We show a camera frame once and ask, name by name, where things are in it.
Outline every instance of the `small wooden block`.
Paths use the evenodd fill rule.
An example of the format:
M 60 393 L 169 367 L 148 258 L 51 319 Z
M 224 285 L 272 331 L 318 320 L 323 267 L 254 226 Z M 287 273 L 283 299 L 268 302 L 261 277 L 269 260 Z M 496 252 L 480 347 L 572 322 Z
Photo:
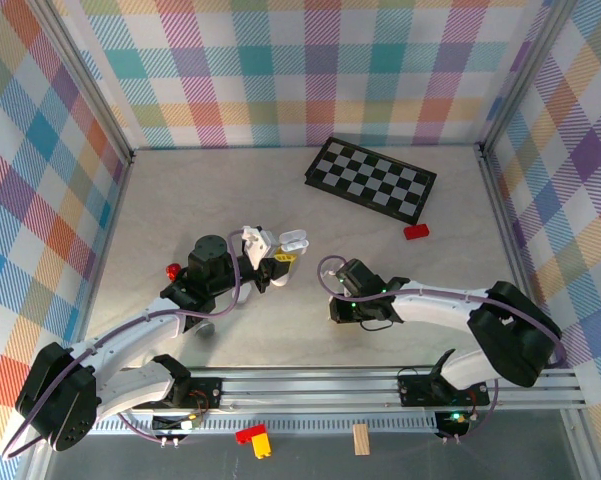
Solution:
M 356 455 L 371 455 L 369 427 L 366 423 L 356 423 L 353 426 L 353 447 Z

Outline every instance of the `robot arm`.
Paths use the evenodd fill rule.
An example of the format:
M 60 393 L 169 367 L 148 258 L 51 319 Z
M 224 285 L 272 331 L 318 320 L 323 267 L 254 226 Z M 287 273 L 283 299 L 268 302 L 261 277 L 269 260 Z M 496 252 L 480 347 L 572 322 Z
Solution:
M 508 311 L 494 307 L 490 300 L 530 315 L 560 337 L 560 329 L 555 323 L 507 282 L 473 291 L 429 287 L 399 277 L 385 283 L 356 259 L 340 268 L 336 277 L 346 293 L 354 298 L 397 290 L 410 292 L 365 302 L 332 298 L 329 310 L 336 323 L 369 320 L 385 320 L 391 324 L 429 322 L 476 338 L 479 350 L 448 362 L 453 350 L 446 352 L 432 370 L 432 388 L 442 399 L 476 383 L 499 377 L 531 387 L 553 353 L 555 345 L 544 333 Z
M 197 401 L 190 396 L 194 385 L 188 369 L 169 355 L 154 357 L 138 369 L 123 369 L 161 341 L 198 328 L 204 318 L 191 312 L 210 314 L 219 295 L 241 287 L 240 299 L 244 286 L 250 283 L 260 293 L 270 283 L 284 285 L 291 265 L 309 245 L 302 230 L 284 233 L 276 239 L 260 227 L 244 227 L 242 240 L 242 255 L 237 257 L 238 275 L 226 241 L 215 235 L 202 237 L 189 254 L 187 267 L 168 271 L 174 273 L 171 284 L 141 317 L 69 349 L 57 343 L 43 348 L 16 401 L 18 412 L 28 416 L 60 373 L 85 354 L 88 356 L 61 379 L 31 420 L 31 425 L 54 450 L 75 445 L 96 421 L 138 404 L 195 406 Z M 240 285 L 235 284 L 236 278 L 240 279 Z M 114 332 L 118 333 L 96 348 L 100 339 Z

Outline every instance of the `white floor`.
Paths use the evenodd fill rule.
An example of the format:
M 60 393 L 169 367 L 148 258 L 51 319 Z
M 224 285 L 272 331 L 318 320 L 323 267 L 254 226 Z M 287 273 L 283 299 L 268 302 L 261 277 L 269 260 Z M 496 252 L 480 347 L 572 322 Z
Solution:
M 193 335 L 156 345 L 187 366 L 424 365 L 448 348 L 474 349 L 468 335 L 417 323 L 378 333 L 327 319 L 316 281 L 325 255 L 356 257 L 385 280 L 409 277 L 450 288 L 510 280 L 478 165 L 470 147 L 380 148 L 438 173 L 420 218 L 431 235 L 407 242 L 401 222 L 304 185 L 318 148 L 141 152 L 96 297 L 88 336 L 141 311 L 168 284 L 165 267 L 185 265 L 195 241 L 243 225 L 274 233 L 305 229 L 311 245 L 289 284 L 256 291 L 216 321 L 209 340 Z M 219 307 L 228 303 L 221 299 Z

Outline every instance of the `yellow object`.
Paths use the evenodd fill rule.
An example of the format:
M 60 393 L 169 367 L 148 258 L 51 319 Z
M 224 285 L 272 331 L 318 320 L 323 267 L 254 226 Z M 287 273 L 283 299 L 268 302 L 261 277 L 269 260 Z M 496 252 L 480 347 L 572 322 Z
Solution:
M 251 437 L 251 443 L 253 444 L 253 453 L 260 460 L 271 456 L 271 445 L 269 444 L 269 436 L 266 433 Z
M 293 262 L 296 261 L 296 258 L 298 258 L 298 256 L 293 253 L 284 253 L 282 249 L 279 248 L 273 256 L 273 258 L 275 258 L 279 262 L 289 262 L 291 265 L 293 265 Z

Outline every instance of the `chessboard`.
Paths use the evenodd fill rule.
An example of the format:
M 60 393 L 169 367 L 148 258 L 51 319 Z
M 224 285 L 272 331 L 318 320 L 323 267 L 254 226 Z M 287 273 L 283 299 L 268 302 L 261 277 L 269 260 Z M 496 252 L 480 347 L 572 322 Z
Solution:
M 436 174 L 331 137 L 305 177 L 307 185 L 416 225 Z

